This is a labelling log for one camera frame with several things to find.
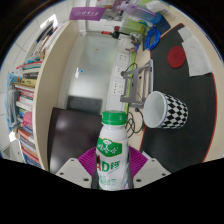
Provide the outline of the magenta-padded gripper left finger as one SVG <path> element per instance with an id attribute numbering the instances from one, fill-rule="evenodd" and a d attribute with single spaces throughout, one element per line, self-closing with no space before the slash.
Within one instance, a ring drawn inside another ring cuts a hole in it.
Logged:
<path id="1" fill-rule="evenodd" d="M 96 164 L 96 148 L 91 148 L 79 158 L 70 158 L 56 175 L 83 188 L 98 189 Z"/>

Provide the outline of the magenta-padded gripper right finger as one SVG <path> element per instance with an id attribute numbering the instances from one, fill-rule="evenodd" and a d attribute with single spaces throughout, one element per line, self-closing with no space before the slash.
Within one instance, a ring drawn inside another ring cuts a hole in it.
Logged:
<path id="1" fill-rule="evenodd" d="M 155 158 L 129 148 L 128 188 L 136 189 L 170 175 Z"/>

